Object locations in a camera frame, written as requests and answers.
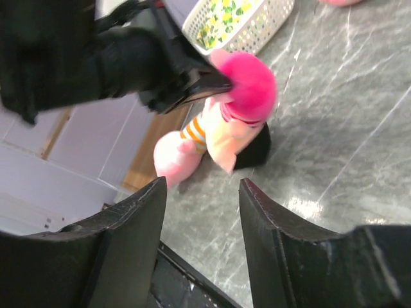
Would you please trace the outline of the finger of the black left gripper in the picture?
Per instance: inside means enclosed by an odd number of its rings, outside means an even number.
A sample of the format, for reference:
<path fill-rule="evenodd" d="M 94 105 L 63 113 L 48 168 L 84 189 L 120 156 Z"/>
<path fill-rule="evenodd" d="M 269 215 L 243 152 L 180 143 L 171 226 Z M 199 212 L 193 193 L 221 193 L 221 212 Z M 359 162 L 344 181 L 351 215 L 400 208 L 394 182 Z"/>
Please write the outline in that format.
<path fill-rule="evenodd" d="M 201 75 L 197 81 L 190 84 L 170 85 L 160 90 L 157 113 L 167 114 L 176 108 L 209 96 L 229 92 L 232 88 L 232 81 L 224 75 Z"/>
<path fill-rule="evenodd" d="M 163 31 L 160 32 L 160 41 L 163 50 L 160 71 L 166 75 L 225 76 L 183 34 L 167 35 Z"/>

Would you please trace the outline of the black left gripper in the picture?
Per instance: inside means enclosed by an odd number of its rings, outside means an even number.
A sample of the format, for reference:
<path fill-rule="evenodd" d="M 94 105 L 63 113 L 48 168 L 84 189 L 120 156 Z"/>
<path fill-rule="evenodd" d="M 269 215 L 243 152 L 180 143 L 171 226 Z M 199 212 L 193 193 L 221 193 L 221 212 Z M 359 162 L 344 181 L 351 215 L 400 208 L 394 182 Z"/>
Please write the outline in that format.
<path fill-rule="evenodd" d="M 160 32 L 183 34 L 163 1 L 125 1 L 97 17 L 95 1 L 1 2 L 1 105 L 38 113 L 137 92 L 157 112 L 160 90 L 199 74 L 160 71 Z"/>

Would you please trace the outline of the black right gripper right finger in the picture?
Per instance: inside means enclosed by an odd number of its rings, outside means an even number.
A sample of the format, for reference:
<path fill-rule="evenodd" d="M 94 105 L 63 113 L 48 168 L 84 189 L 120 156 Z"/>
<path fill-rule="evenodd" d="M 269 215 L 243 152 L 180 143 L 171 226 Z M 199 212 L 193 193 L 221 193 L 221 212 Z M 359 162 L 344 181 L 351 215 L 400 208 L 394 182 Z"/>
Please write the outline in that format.
<path fill-rule="evenodd" d="M 410 226 L 315 225 L 240 182 L 254 307 L 409 307 Z"/>

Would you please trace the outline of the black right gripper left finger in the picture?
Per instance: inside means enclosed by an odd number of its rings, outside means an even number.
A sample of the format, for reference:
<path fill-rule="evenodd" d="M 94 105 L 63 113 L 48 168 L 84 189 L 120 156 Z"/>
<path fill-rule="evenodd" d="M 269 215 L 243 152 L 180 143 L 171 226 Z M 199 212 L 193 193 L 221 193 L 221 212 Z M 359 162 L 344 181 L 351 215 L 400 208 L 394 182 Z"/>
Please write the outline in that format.
<path fill-rule="evenodd" d="M 164 178 L 58 232 L 1 234 L 2 307 L 145 307 Z"/>

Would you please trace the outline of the black-haired doll face-up plush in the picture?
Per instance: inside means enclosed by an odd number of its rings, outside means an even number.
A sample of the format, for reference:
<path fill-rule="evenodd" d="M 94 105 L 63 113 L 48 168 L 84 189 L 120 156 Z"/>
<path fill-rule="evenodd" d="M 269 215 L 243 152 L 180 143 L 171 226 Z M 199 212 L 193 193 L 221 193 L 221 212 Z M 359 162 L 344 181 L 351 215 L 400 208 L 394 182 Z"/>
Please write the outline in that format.
<path fill-rule="evenodd" d="M 272 145 L 267 121 L 277 99 L 275 76 L 245 51 L 216 49 L 210 60 L 233 88 L 205 101 L 202 117 L 208 153 L 229 174 L 261 166 Z"/>

